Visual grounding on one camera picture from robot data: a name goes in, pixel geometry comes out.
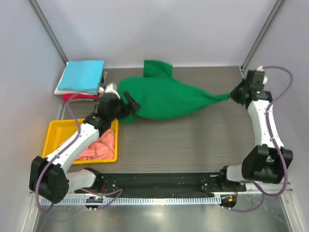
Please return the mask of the green t shirt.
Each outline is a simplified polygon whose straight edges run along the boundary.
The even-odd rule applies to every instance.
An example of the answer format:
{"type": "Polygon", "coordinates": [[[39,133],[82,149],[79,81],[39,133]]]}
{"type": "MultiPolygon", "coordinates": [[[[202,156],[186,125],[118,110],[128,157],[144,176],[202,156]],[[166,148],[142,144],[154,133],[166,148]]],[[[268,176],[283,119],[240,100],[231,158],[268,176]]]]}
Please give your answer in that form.
{"type": "Polygon", "coordinates": [[[124,101],[125,92],[140,105],[137,112],[120,120],[127,124],[133,123],[137,117],[176,119],[229,99],[228,93],[211,94],[174,79],[173,66],[159,60],[145,60],[142,77],[121,80],[118,93],[124,101]]]}

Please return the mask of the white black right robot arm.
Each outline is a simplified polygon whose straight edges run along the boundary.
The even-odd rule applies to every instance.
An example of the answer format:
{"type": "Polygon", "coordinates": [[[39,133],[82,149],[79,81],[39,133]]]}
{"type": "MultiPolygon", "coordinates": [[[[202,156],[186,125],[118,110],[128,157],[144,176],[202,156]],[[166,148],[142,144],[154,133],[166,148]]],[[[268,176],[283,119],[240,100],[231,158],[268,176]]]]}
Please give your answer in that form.
{"type": "Polygon", "coordinates": [[[243,181],[279,184],[287,180],[287,169],[294,156],[284,147],[277,132],[273,105],[279,98],[273,98],[270,91],[264,89],[266,83],[265,67],[260,66],[247,71],[246,78],[230,93],[230,98],[244,105],[249,113],[255,147],[242,164],[220,170],[217,184],[223,191],[229,191],[235,183],[243,181]]]}

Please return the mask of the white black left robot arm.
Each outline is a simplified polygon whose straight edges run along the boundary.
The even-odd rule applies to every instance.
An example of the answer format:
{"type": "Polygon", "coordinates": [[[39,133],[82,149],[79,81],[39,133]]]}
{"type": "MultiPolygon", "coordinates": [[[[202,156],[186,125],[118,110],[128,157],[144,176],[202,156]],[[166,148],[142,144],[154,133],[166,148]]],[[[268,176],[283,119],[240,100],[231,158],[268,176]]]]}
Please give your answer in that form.
{"type": "Polygon", "coordinates": [[[67,193],[87,188],[92,193],[102,189],[101,174],[91,168],[68,173],[70,166],[86,148],[95,142],[112,121],[136,113],[140,104],[128,92],[123,98],[115,93],[104,94],[94,111],[78,123],[77,131],[54,152],[45,158],[36,157],[31,163],[29,189],[36,201],[43,197],[53,204],[59,203],[67,193]]]}

